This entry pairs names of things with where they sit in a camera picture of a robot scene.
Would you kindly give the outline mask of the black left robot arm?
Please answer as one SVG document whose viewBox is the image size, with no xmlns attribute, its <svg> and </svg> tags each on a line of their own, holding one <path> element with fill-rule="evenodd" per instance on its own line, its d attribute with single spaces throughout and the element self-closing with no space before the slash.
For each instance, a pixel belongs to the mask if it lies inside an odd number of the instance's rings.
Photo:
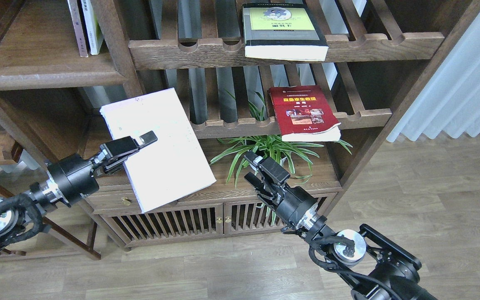
<svg viewBox="0 0 480 300">
<path fill-rule="evenodd" d="M 129 156 L 157 141 L 153 131 L 138 138 L 126 136 L 101 144 L 89 159 L 73 154 L 49 165 L 48 180 L 35 182 L 29 190 L 10 198 L 0 197 L 0 251 L 30 239 L 48 226 L 42 218 L 57 209 L 57 203 L 71 207 L 99 190 L 98 176 L 118 171 Z"/>
</svg>

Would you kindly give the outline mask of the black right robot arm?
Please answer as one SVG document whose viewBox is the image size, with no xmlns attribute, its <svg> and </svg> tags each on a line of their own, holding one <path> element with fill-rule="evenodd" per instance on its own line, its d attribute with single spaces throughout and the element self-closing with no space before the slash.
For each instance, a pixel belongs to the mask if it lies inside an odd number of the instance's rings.
<svg viewBox="0 0 480 300">
<path fill-rule="evenodd" d="M 306 190 L 291 187 L 291 176 L 280 164 L 252 151 L 245 160 L 253 172 L 245 179 L 258 198 L 283 221 L 284 234 L 293 234 L 308 244 L 312 262 L 337 274 L 350 288 L 354 300 L 433 300 L 419 285 L 420 260 L 363 224 L 359 230 L 336 232 L 317 213 L 318 203 Z"/>
</svg>

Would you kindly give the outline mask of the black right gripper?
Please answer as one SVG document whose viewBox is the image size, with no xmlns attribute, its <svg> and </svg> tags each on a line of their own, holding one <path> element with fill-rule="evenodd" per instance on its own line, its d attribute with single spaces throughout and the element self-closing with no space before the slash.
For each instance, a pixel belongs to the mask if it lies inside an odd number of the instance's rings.
<svg viewBox="0 0 480 300">
<path fill-rule="evenodd" d="M 286 182 L 290 174 L 274 161 L 266 160 L 255 152 L 246 152 L 245 160 L 251 166 L 258 166 L 258 178 L 249 172 L 245 180 L 256 190 L 258 198 L 280 218 L 288 228 L 300 236 L 324 236 L 326 217 L 316 209 L 318 203 L 300 186 L 291 187 Z"/>
</svg>

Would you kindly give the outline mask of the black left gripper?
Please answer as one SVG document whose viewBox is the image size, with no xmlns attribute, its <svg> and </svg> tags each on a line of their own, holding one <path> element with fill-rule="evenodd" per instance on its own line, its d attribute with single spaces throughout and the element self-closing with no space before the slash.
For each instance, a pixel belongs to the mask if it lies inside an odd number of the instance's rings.
<svg viewBox="0 0 480 300">
<path fill-rule="evenodd" d="M 87 160 L 73 154 L 48 165 L 48 180 L 40 185 L 41 205 L 61 201 L 71 207 L 99 190 L 97 176 L 114 173 L 129 156 L 139 152 L 140 146 L 148 146 L 157 140 L 154 131 L 135 139 L 127 136 L 101 144 L 99 152 Z"/>
</svg>

